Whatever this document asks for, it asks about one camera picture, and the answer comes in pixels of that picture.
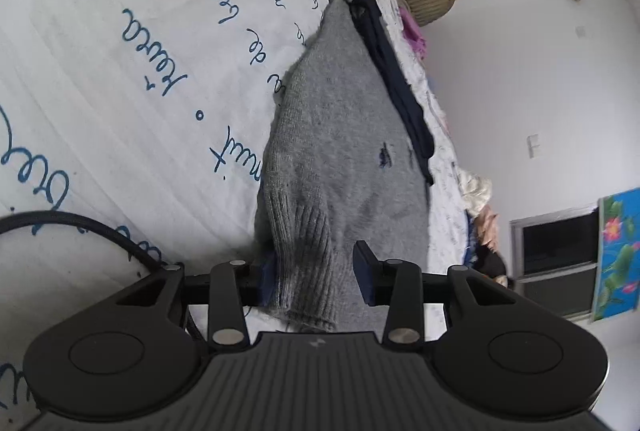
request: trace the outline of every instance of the pink cloth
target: pink cloth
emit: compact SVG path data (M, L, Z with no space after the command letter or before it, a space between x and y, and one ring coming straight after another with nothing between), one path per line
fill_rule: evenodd
M400 17L402 18L402 26L404 30L402 34L409 42L411 48L420 59L424 59L427 55L427 42L422 37L420 27L415 23L414 17L404 7L400 8Z

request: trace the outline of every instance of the gray sweater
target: gray sweater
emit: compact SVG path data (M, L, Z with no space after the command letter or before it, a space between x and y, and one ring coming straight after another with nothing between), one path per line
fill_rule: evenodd
M327 331L382 332L353 244L427 264L428 189L404 125L351 20L332 0L286 83L264 155L264 200L278 255L274 312Z

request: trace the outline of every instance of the ribbed knit hem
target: ribbed knit hem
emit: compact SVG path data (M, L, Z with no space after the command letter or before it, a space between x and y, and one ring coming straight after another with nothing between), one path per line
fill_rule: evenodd
M290 205L275 187L265 191L278 255L274 315L291 323L335 329L335 264L330 230L320 209Z

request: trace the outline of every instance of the bed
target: bed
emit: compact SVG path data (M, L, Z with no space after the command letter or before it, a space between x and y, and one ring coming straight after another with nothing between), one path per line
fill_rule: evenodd
M377 1L436 143L425 252L442 273L466 246L456 155L396 0ZM0 0L0 216L86 215L189 273L251 257L262 151L327 3ZM0 427L13 429L36 414L20 371L28 343L145 271L95 234L52 225L2 235L0 270ZM426 317L437 337L442 311ZM279 328L249 318L254 334Z

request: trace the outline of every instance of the black cable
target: black cable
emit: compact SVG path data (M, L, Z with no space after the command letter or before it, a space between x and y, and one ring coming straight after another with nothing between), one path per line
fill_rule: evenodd
M22 227L30 227L31 225L47 225L50 223L56 225L71 225L72 227L79 227L91 233L98 234L98 236L112 241L121 249L124 249L124 251L135 257L149 272L155 272L162 268L161 263L154 260L128 237L123 236L115 229L111 229L108 225L100 223L100 221L73 213L65 213L62 211L29 211L10 215L0 218L0 234L8 233L9 231ZM186 309L186 316L186 329L191 337L195 341L204 341L196 323L193 321L188 307Z

